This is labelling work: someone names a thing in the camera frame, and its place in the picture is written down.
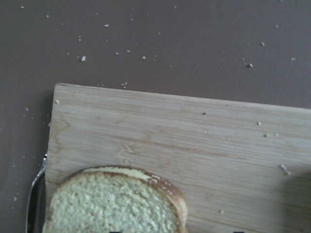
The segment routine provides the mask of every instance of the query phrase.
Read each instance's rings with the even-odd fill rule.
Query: bamboo cutting board
[[[310,152],[311,110],[59,83],[47,204],[80,169],[127,165],[185,194],[190,233],[310,232]]]

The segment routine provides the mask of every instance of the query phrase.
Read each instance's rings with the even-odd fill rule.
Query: gray tabletop
[[[0,231],[25,229],[56,83],[311,108],[310,12],[289,0],[2,1]]]

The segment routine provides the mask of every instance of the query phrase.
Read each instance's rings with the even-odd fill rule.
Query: bread crust
[[[186,224],[186,219],[188,216],[188,207],[187,207],[187,202],[186,202],[186,198],[184,197],[184,195],[181,193],[181,191],[179,189],[177,189],[177,187],[175,187],[171,182],[169,182],[168,180],[161,178],[159,176],[156,176],[155,174],[151,173],[151,172],[147,172],[145,170],[139,169],[139,168],[133,168],[133,167],[129,167],[129,166],[98,166],[98,167],[91,167],[91,168],[87,168],[87,169],[83,169],[80,171],[77,171],[75,173],[73,173],[71,176],[69,176],[68,178],[66,178],[59,186],[59,188],[61,188],[62,186],[64,186],[67,182],[70,182],[72,179],[74,179],[77,175],[79,174],[83,174],[85,173],[88,169],[101,169],[101,168],[105,168],[105,167],[112,167],[112,168],[122,168],[122,169],[128,169],[128,170],[136,170],[136,171],[140,171],[142,172],[144,175],[148,176],[148,179],[139,179],[141,182],[147,184],[148,186],[156,189],[157,191],[161,192],[163,194],[163,197],[166,198],[172,205],[172,208],[175,210],[175,215],[177,217],[177,219],[179,220],[179,223],[177,225],[177,230],[176,233],[187,233],[188,230],[185,226]],[[114,175],[122,175],[122,176],[128,176],[131,177],[130,175],[126,174],[125,172],[111,172],[111,171],[89,171],[89,173],[93,173],[93,172],[100,172],[103,174],[109,174],[111,176]],[[48,226],[49,224],[49,220],[51,219],[52,213],[53,213],[53,207],[52,207],[52,202],[51,202],[51,208],[50,208],[51,214],[50,214],[50,218],[47,219],[46,222],[46,226]]]

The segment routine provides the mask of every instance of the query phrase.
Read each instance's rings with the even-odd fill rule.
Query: wooden surface
[[[185,194],[190,233],[308,232],[310,152],[311,110],[60,83],[47,204],[80,169],[129,165]]]

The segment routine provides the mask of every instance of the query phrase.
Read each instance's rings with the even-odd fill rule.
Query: bread
[[[186,200],[169,181],[122,166],[82,170],[51,200],[43,233],[185,233]]]

